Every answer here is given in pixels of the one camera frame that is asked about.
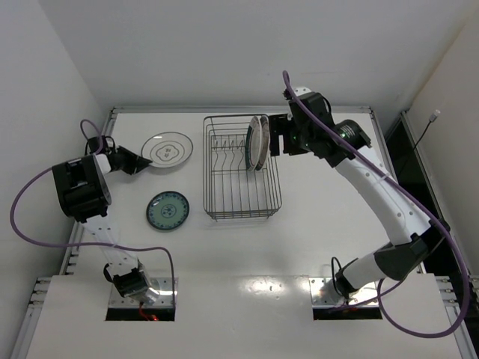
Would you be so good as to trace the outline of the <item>green red rimmed plate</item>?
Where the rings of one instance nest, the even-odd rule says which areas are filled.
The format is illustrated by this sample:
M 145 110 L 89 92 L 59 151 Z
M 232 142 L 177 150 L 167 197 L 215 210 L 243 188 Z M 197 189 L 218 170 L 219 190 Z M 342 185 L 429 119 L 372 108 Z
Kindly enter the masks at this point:
M 246 168 L 254 171 L 259 160 L 263 146 L 263 130 L 259 117 L 254 116 L 248 126 L 245 142 Z
M 269 119 L 267 116 L 260 117 L 260 124 L 262 129 L 262 147 L 260 150 L 260 156 L 258 163 L 256 165 L 255 170 L 259 171 L 263 168 L 266 163 L 266 158 L 269 152 L 269 144 L 270 144 L 270 132 L 269 132 Z

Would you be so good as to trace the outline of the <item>clear glass plate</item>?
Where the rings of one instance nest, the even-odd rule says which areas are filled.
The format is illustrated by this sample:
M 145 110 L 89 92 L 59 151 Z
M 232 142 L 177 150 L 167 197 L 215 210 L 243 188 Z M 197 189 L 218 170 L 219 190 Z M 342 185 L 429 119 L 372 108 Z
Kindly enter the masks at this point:
M 179 132 L 162 132 L 148 138 L 141 156 L 151 160 L 155 168 L 172 168 L 186 162 L 193 152 L 192 140 Z

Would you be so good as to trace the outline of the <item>teal patterned small plate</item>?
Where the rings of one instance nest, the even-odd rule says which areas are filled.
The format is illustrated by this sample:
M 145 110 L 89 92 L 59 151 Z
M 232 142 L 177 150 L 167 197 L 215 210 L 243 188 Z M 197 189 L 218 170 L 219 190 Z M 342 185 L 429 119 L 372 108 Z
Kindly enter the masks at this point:
M 189 202 L 183 194 L 177 191 L 164 191 L 149 201 L 146 219 L 156 230 L 172 231 L 183 225 L 189 211 Z

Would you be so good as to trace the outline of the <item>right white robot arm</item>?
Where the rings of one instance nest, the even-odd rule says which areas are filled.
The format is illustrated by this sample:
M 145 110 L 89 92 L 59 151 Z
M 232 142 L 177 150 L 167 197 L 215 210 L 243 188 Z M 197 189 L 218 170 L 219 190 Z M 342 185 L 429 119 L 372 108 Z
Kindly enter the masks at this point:
M 333 274 L 323 285 L 324 300 L 337 304 L 370 282 L 405 280 L 436 249 L 443 235 L 422 209 L 396 191 L 395 181 L 386 181 L 389 172 L 357 122 L 335 123 L 329 101 L 309 88 L 286 90 L 284 97 L 290 113 L 269 119 L 271 154 L 313 153 L 326 160 L 362 196 L 388 237 L 386 245 Z

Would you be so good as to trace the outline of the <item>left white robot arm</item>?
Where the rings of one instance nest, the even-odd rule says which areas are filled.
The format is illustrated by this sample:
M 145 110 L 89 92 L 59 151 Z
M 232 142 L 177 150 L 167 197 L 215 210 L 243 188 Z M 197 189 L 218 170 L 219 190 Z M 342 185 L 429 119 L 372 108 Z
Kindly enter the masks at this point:
M 104 153 L 88 154 L 52 168 L 59 204 L 64 214 L 74 218 L 101 247 L 106 264 L 104 275 L 119 295 L 140 304 L 154 304 L 159 289 L 146 268 L 130 250 L 120 247 L 119 229 L 109 213 L 112 196 L 105 175 L 123 171 L 133 175 L 147 168 L 152 161 L 118 147 Z

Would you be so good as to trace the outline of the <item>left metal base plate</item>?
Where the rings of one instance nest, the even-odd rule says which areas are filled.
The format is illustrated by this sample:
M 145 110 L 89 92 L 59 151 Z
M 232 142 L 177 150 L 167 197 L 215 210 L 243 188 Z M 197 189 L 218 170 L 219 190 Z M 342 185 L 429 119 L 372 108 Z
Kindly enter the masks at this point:
M 172 291 L 171 278 L 169 277 L 152 277 L 152 290 L 147 296 L 140 298 L 137 295 L 122 297 L 117 289 L 112 286 L 109 294 L 109 309 L 134 309 L 138 308 L 140 303 L 147 309 L 170 309 L 173 305 L 173 295 L 177 294 L 177 290 Z

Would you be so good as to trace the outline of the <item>metal base plate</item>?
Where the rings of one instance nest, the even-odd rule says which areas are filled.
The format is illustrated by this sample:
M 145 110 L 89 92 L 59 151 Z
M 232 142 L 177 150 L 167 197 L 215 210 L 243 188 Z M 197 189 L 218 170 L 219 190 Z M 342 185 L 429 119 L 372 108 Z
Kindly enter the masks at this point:
M 140 298 L 137 295 L 122 297 L 117 289 L 112 286 L 109 294 L 109 309 L 134 309 L 138 308 L 140 303 L 147 309 L 170 309 L 173 305 L 173 295 L 177 294 L 177 290 L 172 291 L 171 278 L 169 277 L 152 277 L 152 290 L 147 296 Z
M 371 282 L 363 286 L 357 292 L 349 294 L 349 298 L 340 297 L 334 290 L 330 277 L 310 277 L 309 288 L 311 302 L 314 309 L 327 309 L 345 306 L 375 306 L 376 283 Z

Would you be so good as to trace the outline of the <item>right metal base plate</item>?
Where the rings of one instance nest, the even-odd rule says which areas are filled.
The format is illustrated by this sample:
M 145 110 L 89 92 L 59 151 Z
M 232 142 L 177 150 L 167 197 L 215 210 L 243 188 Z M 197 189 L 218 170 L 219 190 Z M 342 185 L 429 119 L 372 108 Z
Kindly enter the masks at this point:
M 345 306 L 375 306 L 376 283 L 371 282 L 363 286 L 357 292 L 349 294 L 349 298 L 340 297 L 334 290 L 330 277 L 310 277 L 309 288 L 311 302 L 314 309 L 327 309 Z

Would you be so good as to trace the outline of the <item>aluminium table frame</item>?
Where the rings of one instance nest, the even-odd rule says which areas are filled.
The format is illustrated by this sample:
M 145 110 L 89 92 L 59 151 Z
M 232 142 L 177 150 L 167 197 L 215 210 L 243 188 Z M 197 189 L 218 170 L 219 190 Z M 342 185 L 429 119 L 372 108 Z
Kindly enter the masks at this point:
M 111 205 L 83 221 L 72 275 L 55 276 L 29 358 L 459 358 L 415 249 L 442 224 L 387 173 L 371 138 L 332 166 L 312 153 L 246 168 L 270 110 L 120 111 L 106 132 L 165 168 L 106 176 Z

